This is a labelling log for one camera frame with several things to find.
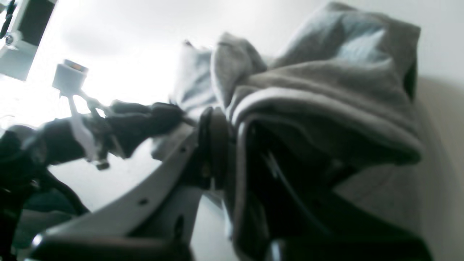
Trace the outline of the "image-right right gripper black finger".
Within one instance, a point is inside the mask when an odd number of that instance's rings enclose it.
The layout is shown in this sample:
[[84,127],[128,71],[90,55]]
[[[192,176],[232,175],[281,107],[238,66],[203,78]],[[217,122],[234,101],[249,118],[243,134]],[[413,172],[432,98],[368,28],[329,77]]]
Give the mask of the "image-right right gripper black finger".
[[254,123],[245,137],[245,252],[260,261],[430,261],[424,241],[336,195],[320,166]]

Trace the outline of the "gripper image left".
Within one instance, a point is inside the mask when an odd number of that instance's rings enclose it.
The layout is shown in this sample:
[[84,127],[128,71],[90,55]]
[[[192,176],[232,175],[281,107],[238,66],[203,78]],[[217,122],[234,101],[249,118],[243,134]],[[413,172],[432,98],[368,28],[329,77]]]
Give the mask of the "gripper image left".
[[[84,158],[106,170],[110,153],[132,156],[146,139],[167,134],[184,117],[174,104],[113,102],[109,107],[81,97],[89,114],[79,113],[74,95],[68,95],[71,116],[43,124],[22,144],[35,164]],[[104,208],[38,234],[29,259],[192,261],[189,245],[199,201],[204,191],[223,186],[227,140],[224,113],[209,107],[149,177]]]

